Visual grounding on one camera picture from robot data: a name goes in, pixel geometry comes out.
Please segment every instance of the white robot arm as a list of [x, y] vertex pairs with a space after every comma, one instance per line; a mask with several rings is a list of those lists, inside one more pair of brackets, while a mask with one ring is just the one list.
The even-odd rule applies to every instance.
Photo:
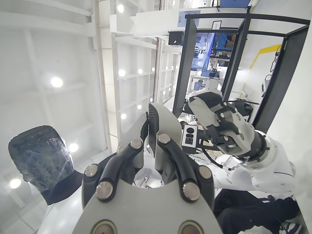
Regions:
[[[268, 193], [293, 190], [295, 170], [283, 146], [254, 130], [235, 107], [222, 102], [219, 91], [203, 89], [194, 92], [187, 102], [186, 110], [191, 111], [205, 129], [199, 137], [211, 140], [224, 153], [216, 161], [222, 168], [208, 166], [213, 172], [216, 188]], [[194, 127], [184, 127], [184, 133], [187, 133], [188, 128]]]

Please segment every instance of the metal rod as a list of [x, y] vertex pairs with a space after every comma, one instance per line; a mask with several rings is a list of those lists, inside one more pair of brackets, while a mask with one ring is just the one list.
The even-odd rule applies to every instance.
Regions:
[[237, 29], [199, 29], [198, 33], [237, 33]]
[[262, 36], [272, 36], [272, 37], [285, 37], [283, 33], [274, 33], [274, 32], [264, 32], [264, 31], [248, 31], [249, 35], [262, 35]]
[[251, 13], [203, 13], [203, 14], [186, 14], [185, 18], [188, 19], [213, 19], [213, 18], [232, 18], [232, 19], [262, 19], [262, 20], [275, 20], [291, 22], [303, 25], [309, 25], [310, 20], [298, 19], [293, 17], [267, 15], [267, 14], [251, 14]]
[[234, 57], [233, 57], [233, 63], [231, 64], [230, 68], [229, 67], [227, 68], [227, 71], [225, 74], [225, 75], [227, 75], [227, 73], [229, 71], [228, 81], [227, 81], [227, 83], [225, 83], [226, 86], [225, 86], [224, 93], [223, 93], [223, 100], [228, 100], [230, 97], [231, 90], [232, 90], [234, 80], [236, 77], [236, 73], [238, 70], [238, 66], [239, 66], [239, 63], [241, 61], [243, 51], [245, 48], [245, 42], [246, 42], [247, 35], [248, 35], [248, 29], [250, 26], [250, 21], [251, 21], [250, 18], [246, 19], [244, 22], [244, 25], [239, 28], [239, 32], [241, 32], [241, 34], [238, 38], [237, 49], [235, 49], [235, 53], [234, 53]]

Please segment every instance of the black metal frame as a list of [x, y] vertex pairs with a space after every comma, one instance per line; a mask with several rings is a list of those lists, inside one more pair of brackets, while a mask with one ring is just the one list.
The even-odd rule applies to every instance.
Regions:
[[253, 121], [255, 129], [266, 133], [282, 103], [296, 69], [308, 26], [286, 34], [269, 86]]
[[[232, 54], [230, 57], [230, 61], [229, 61], [229, 65], [228, 65], [228, 69], [225, 75], [225, 79], [223, 82], [223, 86], [222, 86], [222, 94], [223, 94], [223, 99], [224, 100], [228, 100], [232, 87], [233, 87], [233, 83], [236, 77], [236, 73], [238, 70], [238, 66], [240, 63], [240, 60], [242, 58], [242, 54], [243, 54], [243, 50], [245, 47], [245, 42], [247, 39], [247, 35], [251, 34], [251, 35], [266, 35], [266, 36], [275, 36], [275, 37], [283, 37], [283, 43], [285, 43], [287, 41], [287, 39], [289, 39], [289, 37], [293, 34], [298, 33], [299, 31], [306, 31], [306, 29], [309, 27], [310, 25], [310, 20], [306, 20], [306, 19], [298, 19], [298, 18], [292, 18], [292, 17], [284, 17], [284, 16], [277, 16], [277, 15], [266, 15], [266, 14], [251, 14], [251, 13], [207, 13], [207, 14], [188, 14], [185, 15], [186, 18], [186, 29], [185, 29], [185, 35], [184, 35], [184, 42], [187, 41], [188, 37], [189, 37], [189, 27], [191, 24], [191, 21], [194, 21], [194, 19], [213, 19], [213, 18], [217, 18], [217, 19], [222, 19], [222, 18], [232, 18], [232, 19], [243, 19], [240, 27], [238, 29], [232, 29], [232, 28], [228, 28], [228, 29], [220, 29], [220, 30], [212, 30], [212, 29], [201, 29], [201, 30], [197, 30], [197, 33], [235, 33], [236, 32], [236, 39], [234, 42], [234, 46], [233, 46], [233, 50], [232, 50]], [[250, 22], [252, 19], [261, 19], [261, 20], [274, 20], [274, 21], [283, 21], [283, 22], [290, 22], [290, 23], [296, 23], [296, 24], [302, 24], [304, 25], [302, 28], [299, 28], [291, 33], [275, 33], [275, 32], [265, 32], [265, 31], [252, 31], [249, 30], [250, 27]], [[182, 50], [182, 55], [181, 55], [181, 63], [180, 63], [180, 69], [179, 69], [179, 75], [178, 75], [178, 79], [177, 79], [177, 88], [176, 88], [176, 96], [175, 96], [175, 102], [174, 102], [174, 106], [173, 106], [173, 113], [178, 117], [180, 115], [181, 112], [181, 106], [182, 106], [182, 101], [185, 100], [185, 94], [186, 94], [186, 89], [187, 89], [187, 84], [188, 84], [188, 77], [186, 76], [186, 72], [188, 71], [188, 76], [189, 76], [189, 72], [190, 70], [186, 71], [186, 68], [190, 68], [191, 64], [192, 64], [192, 60], [190, 60], [191, 56], [188, 56], [188, 60], [185, 61], [186, 58], [186, 48], [183, 47]], [[271, 78], [270, 81], [270, 85], [268, 88], [268, 91], [273, 89], [275, 82], [279, 81], [279, 79], [281, 79], [280, 77], [274, 77], [275, 75], [279, 76], [280, 71], [274, 70], [273, 72], [273, 76]], [[292, 74], [288, 74], [289, 76], [289, 82], [291, 80]], [[271, 101], [272, 98], [274, 98], [274, 96], [276, 95], [276, 90], [273, 89], [272, 92], [266, 92], [263, 101], [260, 105], [259, 111], [257, 113], [257, 115], [265, 115], [268, 110], [270, 109], [269, 107], [265, 106], [265, 104], [267, 103], [267, 101]], [[280, 104], [282, 102], [282, 99], [280, 100], [272, 100], [272, 103], [274, 104], [275, 108], [279, 108]], [[263, 130], [267, 130], [274, 118], [276, 113], [273, 114], [268, 114], [270, 115], [270, 120], [267, 121], [268, 124], [262, 125], [261, 129]], [[254, 125], [257, 126], [257, 119], [258, 117], [256, 116], [255, 120], [254, 120]]]

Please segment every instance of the ceiling light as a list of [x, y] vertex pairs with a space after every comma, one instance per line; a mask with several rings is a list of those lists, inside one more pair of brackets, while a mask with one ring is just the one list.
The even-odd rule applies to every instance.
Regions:
[[124, 6], [123, 6], [122, 4], [120, 4], [120, 5], [117, 6], [117, 10], [118, 10], [120, 13], [123, 13], [124, 10], [125, 10], [125, 8], [124, 8]]
[[124, 75], [126, 75], [126, 72], [123, 69], [121, 69], [118, 74], [119, 76], [123, 77]]
[[63, 81], [60, 78], [51, 79], [51, 85], [53, 87], [61, 87], [63, 85]]
[[71, 152], [76, 152], [78, 148], [79, 148], [78, 145], [75, 143], [69, 145], [69, 151]]
[[16, 188], [18, 188], [20, 186], [20, 184], [21, 184], [20, 179], [18, 179], [18, 178], [12, 179], [10, 181], [10, 188], [16, 189]]

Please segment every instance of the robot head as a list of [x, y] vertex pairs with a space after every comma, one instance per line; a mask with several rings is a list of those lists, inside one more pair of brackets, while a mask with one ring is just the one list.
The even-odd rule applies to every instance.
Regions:
[[27, 130], [9, 143], [9, 153], [22, 174], [41, 193], [74, 171], [72, 158], [58, 133], [50, 126]]

